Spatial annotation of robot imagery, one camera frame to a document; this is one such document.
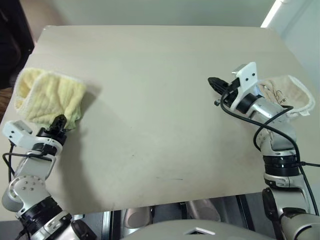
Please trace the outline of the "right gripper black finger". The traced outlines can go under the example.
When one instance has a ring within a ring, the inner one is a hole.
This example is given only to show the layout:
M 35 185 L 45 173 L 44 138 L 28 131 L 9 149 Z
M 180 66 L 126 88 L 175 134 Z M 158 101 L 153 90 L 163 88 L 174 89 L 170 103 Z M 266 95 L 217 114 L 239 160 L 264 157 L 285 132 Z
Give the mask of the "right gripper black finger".
M 213 90 L 220 94 L 221 96 L 223 95 L 223 93 L 226 91 L 227 89 L 227 85 L 226 84 L 216 84 L 216 83 L 213 83 L 211 84 L 211 87 L 213 88 Z
M 229 84 L 226 81 L 218 77 L 209 77 L 208 82 L 211 87 L 228 87 L 229 86 Z

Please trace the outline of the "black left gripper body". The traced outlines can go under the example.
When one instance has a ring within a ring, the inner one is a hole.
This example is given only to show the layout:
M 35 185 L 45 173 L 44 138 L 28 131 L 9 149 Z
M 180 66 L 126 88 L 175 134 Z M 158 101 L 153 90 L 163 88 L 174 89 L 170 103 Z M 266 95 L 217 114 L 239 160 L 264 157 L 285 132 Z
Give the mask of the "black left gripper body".
M 49 127 L 49 128 L 42 127 L 38 131 L 36 136 L 56 140 L 62 146 L 65 144 L 66 139 L 67 139 L 67 136 L 66 136 L 66 133 L 64 132 L 64 129 L 60 128 L 60 127 Z

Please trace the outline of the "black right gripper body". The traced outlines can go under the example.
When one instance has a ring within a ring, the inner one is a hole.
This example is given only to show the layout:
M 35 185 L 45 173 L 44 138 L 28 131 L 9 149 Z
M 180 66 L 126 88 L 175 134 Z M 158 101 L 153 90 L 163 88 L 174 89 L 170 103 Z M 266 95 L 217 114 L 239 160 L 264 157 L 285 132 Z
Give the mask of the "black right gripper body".
M 227 89 L 225 91 L 227 93 L 223 99 L 223 102 L 227 106 L 231 106 L 232 103 L 234 102 L 234 100 L 236 99 L 236 97 L 238 96 L 238 88 L 239 87 L 240 87 L 240 80 L 239 79 L 235 79 L 231 83 L 229 83 L 229 86 L 227 87 Z

